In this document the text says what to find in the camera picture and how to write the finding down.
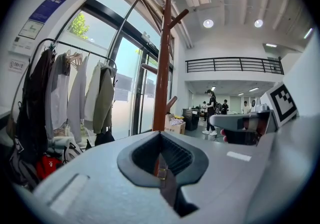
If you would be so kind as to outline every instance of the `white sneakers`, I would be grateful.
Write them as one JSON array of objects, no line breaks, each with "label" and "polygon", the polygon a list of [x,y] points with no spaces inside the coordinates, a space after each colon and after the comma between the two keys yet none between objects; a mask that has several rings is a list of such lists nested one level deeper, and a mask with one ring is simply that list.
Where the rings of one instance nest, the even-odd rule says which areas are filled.
[{"label": "white sneakers", "polygon": [[211,132],[211,133],[210,133],[210,131],[208,131],[208,130],[204,130],[202,133],[203,133],[203,134],[209,134],[210,136],[215,136],[215,135],[217,135],[217,131],[216,131],[216,130],[214,130],[214,131]]}]

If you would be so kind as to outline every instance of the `red bag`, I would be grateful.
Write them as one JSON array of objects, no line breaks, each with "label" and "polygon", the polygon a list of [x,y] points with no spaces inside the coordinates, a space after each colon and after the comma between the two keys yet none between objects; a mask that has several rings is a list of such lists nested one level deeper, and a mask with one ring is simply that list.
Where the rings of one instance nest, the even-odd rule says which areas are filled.
[{"label": "red bag", "polygon": [[62,165],[62,161],[47,155],[42,156],[41,160],[36,163],[36,174],[40,180],[45,179]]}]

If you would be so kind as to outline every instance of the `black metal railing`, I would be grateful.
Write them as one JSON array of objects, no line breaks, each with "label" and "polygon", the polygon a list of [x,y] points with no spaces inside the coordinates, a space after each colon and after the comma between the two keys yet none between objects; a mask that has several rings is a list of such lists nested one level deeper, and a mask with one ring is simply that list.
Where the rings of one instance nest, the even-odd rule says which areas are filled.
[{"label": "black metal railing", "polygon": [[255,71],[284,75],[280,60],[253,57],[217,57],[186,60],[186,72]]}]

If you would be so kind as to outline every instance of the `ceiling light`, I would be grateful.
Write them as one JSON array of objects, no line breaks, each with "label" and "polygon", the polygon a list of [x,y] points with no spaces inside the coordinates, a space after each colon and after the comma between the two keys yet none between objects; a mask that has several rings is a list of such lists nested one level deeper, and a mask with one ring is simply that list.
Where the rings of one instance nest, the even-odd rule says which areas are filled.
[{"label": "ceiling light", "polygon": [[309,31],[305,34],[304,39],[306,39],[310,33],[312,32],[312,30],[314,30],[313,28],[310,28]]},{"label": "ceiling light", "polygon": [[256,87],[256,88],[253,88],[253,89],[249,90],[249,92],[253,92],[253,91],[258,90],[258,89],[259,89],[259,87]]},{"label": "ceiling light", "polygon": [[275,44],[271,44],[271,43],[266,43],[265,45],[269,47],[277,47]]},{"label": "ceiling light", "polygon": [[256,28],[260,28],[263,24],[264,24],[264,22],[262,21],[262,19],[257,19],[257,20],[254,22],[254,26],[255,26]]},{"label": "ceiling light", "polygon": [[211,20],[211,19],[206,19],[204,22],[203,22],[203,26],[205,28],[211,28],[212,26],[214,25],[214,22]]}]

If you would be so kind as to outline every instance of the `blue sign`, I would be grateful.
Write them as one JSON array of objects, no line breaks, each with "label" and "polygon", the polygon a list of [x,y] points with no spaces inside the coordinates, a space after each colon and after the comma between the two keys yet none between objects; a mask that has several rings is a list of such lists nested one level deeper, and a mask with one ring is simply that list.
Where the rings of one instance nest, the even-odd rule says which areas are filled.
[{"label": "blue sign", "polygon": [[66,0],[45,0],[30,16],[29,20],[46,23],[49,17]]}]

